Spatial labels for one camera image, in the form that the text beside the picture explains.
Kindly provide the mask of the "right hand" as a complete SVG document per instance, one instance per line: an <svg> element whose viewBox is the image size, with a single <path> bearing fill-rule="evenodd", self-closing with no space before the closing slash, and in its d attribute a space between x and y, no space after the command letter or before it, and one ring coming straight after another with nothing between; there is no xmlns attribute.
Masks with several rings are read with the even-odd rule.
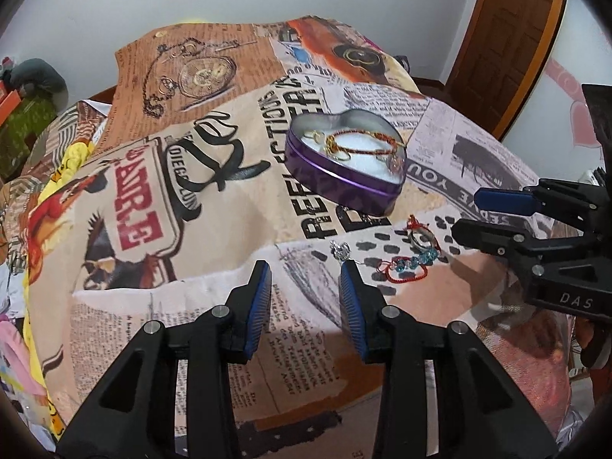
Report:
<svg viewBox="0 0 612 459"><path fill-rule="evenodd" d="M611 324L579 317L576 339L581 347L581 362L588 369L603 369L611 355Z"/></svg>

